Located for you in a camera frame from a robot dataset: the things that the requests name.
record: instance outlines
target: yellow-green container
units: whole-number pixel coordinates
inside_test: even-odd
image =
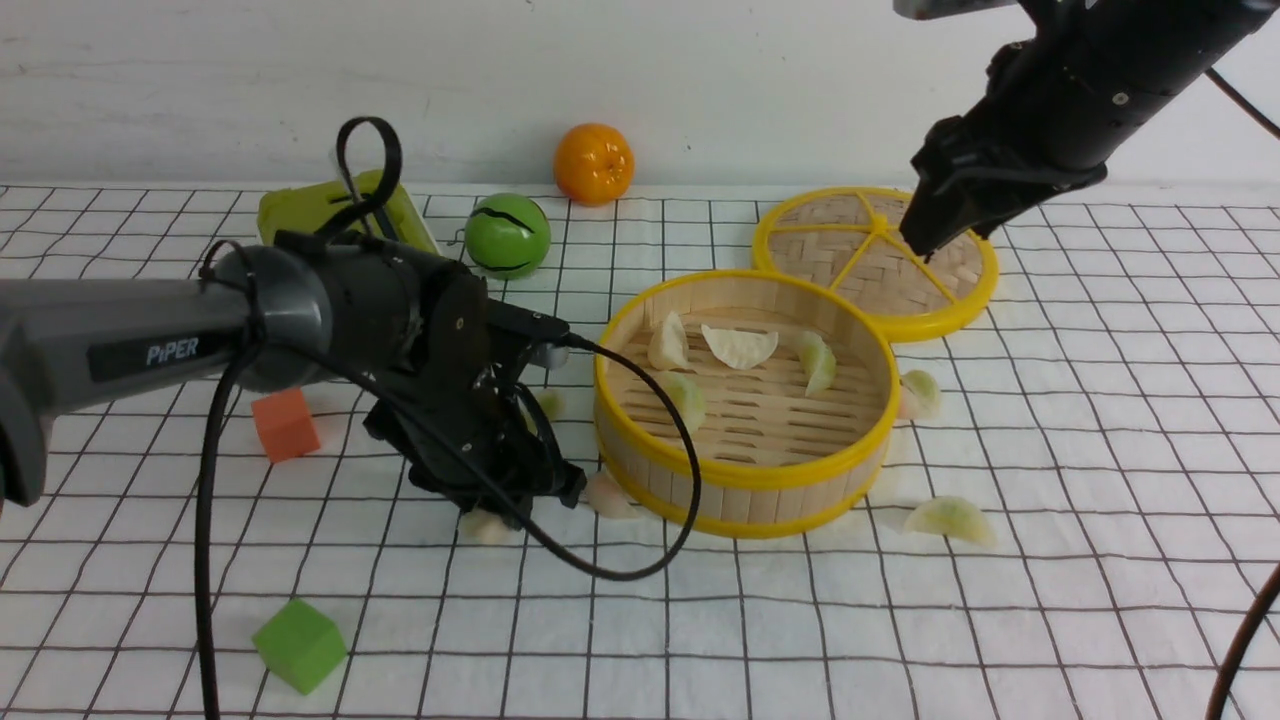
[[[378,187],[381,177],[381,170],[369,170],[352,179],[357,192],[369,195]],[[315,232],[334,213],[348,205],[351,205],[351,193],[347,192],[347,187],[340,181],[276,190],[264,195],[257,205],[257,229],[262,236],[262,242],[270,245],[278,231]],[[413,206],[413,200],[403,186],[396,186],[396,192],[387,201],[385,210],[401,242],[439,255],[435,238],[431,237],[422,215]],[[369,223],[374,234],[385,236],[372,215],[369,218]],[[358,222],[352,227],[364,229]]]

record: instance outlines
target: green ball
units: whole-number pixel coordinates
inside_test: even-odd
[[[467,255],[486,273],[520,278],[532,273],[552,247],[552,228],[536,202],[503,192],[481,200],[465,231]]]

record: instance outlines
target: robotic arm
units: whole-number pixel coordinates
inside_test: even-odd
[[[986,95],[911,158],[904,241],[931,255],[1107,176],[1134,132],[1280,8],[1280,0],[1018,0],[1036,37],[1001,47]],[[932,19],[1011,0],[895,0]]]
[[[225,255],[193,281],[0,282],[0,484],[31,505],[44,492],[54,418],[221,370],[260,318],[342,361],[471,457],[529,514],[535,496],[572,506],[585,483],[554,437],[527,429],[516,383],[524,369],[567,357],[563,322],[489,300],[465,265],[367,236],[332,242],[280,233],[274,246]],[[252,269],[256,297],[243,288]],[[275,392],[328,379],[270,347],[241,375]],[[447,448],[379,402],[365,427],[410,461],[410,480],[463,510],[516,519]]]

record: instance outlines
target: bamboo steamer basket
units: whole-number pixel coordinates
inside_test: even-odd
[[[925,261],[899,223],[911,196],[837,187],[774,208],[755,231],[751,261],[831,290],[867,313],[890,342],[933,340],[972,323],[1000,275],[991,243],[968,232]]]
[[[654,328],[685,324],[707,420],[692,434],[703,473],[695,529],[735,538],[803,533],[870,488],[897,416],[900,386],[888,342],[851,302],[812,283],[759,270],[713,270],[655,286],[612,319],[602,345],[646,372]],[[701,325],[777,331],[772,357],[749,370],[717,360]],[[804,397],[808,375],[787,338],[815,331],[836,354],[831,388]],[[684,523],[689,457],[657,395],[626,368],[595,360],[595,428],[613,478],[653,512]]]

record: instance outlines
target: orange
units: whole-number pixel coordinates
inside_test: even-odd
[[[626,193],[635,156],[617,129],[585,123],[570,129],[556,149],[556,184],[582,205],[604,205]]]

